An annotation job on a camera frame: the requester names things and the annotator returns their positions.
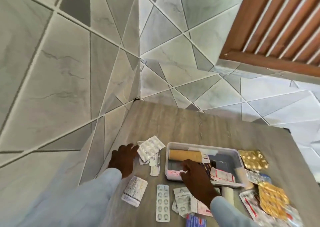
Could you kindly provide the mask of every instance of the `plastic container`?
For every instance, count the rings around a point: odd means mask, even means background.
[[[168,180],[173,180],[173,181],[182,181],[180,172],[183,170],[182,170],[181,162],[169,160],[170,149],[200,151],[208,155],[211,161],[216,162],[217,169],[232,173],[236,180],[235,183],[212,181],[213,185],[229,186],[233,188],[239,188],[239,187],[245,186],[245,184],[240,180],[240,178],[236,173],[236,169],[242,168],[242,170],[244,170],[244,166],[243,166],[239,152],[235,149],[212,147],[212,146],[197,145],[197,144],[187,144],[187,143],[175,143],[175,142],[168,143],[167,151],[166,151],[166,160],[165,160],[166,161],[165,175]]]

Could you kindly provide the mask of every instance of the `wooden table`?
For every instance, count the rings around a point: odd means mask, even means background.
[[[283,188],[292,204],[298,209],[306,227],[320,223],[320,188],[304,161],[291,134],[285,129],[263,126],[250,122],[228,120],[190,110],[177,109],[161,104],[135,101],[110,150],[121,144],[137,143],[156,135],[165,145],[169,142],[202,144],[225,148],[262,151],[270,164],[267,174],[274,185]],[[121,200],[121,195],[131,177],[123,179],[111,198],[101,226],[149,227],[185,226],[185,219],[170,211],[170,222],[155,220],[156,186],[170,186],[170,205],[174,200],[173,189],[183,183],[168,181],[164,174],[166,151],[161,151],[161,168],[158,177],[150,176],[148,165],[134,162],[133,175],[148,181],[140,206],[135,208]],[[111,158],[107,156],[101,172]],[[248,216],[235,191],[235,207]],[[218,226],[214,218],[206,217],[207,226]]]

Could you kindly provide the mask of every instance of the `foil wrapper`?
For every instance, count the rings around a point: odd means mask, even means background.
[[[267,169],[269,167],[269,163],[264,158],[263,154],[259,151],[245,151],[238,150],[243,162],[244,166],[250,170],[262,170]]]
[[[259,197],[260,206],[266,213],[278,219],[287,219],[285,207],[289,204],[289,199],[283,189],[269,182],[260,182]]]

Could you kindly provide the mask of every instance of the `light blue sleeve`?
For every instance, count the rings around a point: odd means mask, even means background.
[[[220,227],[259,227],[221,196],[210,203],[210,210]]]
[[[54,199],[41,209],[30,211],[20,224],[14,226],[99,226],[121,178],[122,174],[118,169],[107,169],[98,178],[80,185],[63,198]]]

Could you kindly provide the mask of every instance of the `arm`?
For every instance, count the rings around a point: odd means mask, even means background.
[[[211,210],[220,227],[258,227],[218,194],[201,165],[192,160],[185,160],[182,165],[183,170],[187,171],[180,173],[184,184],[196,199]]]
[[[98,178],[86,182],[70,194],[31,209],[16,227],[94,227],[99,226],[106,208],[122,178],[133,170],[138,146],[120,146],[114,150],[108,169]]]

